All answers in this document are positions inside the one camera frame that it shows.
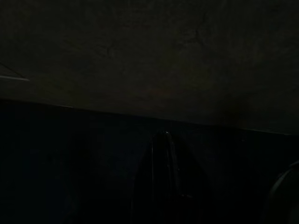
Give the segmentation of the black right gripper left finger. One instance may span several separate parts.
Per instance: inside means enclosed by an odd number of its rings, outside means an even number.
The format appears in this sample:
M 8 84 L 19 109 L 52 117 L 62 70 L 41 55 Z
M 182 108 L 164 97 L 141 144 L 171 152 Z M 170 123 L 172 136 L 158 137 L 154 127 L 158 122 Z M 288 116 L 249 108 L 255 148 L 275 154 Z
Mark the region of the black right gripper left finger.
M 131 199 L 130 224 L 154 224 L 157 220 L 154 169 L 158 162 L 154 153 L 164 150 L 164 133 L 157 133 L 147 144 L 134 178 Z

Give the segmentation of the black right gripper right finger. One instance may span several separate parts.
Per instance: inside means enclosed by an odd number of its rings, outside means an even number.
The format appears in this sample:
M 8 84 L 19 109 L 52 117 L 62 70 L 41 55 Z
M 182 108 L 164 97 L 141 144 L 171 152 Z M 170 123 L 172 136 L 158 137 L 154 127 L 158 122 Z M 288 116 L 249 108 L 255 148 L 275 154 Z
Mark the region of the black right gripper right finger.
M 203 223 L 202 170 L 176 135 L 166 133 L 170 215 L 175 224 Z

